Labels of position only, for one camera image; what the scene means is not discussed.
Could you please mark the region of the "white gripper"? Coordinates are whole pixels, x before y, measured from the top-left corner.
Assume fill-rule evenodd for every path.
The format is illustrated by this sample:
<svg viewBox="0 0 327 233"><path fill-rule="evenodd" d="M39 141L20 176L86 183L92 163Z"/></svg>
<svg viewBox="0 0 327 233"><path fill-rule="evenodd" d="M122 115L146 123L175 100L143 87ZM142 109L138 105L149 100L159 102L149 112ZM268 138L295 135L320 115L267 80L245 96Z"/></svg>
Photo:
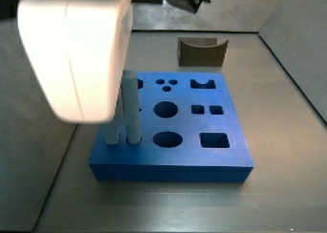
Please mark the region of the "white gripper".
<svg viewBox="0 0 327 233"><path fill-rule="evenodd" d="M114 117L131 25L131 0L19 1L23 47L60 120Z"/></svg>

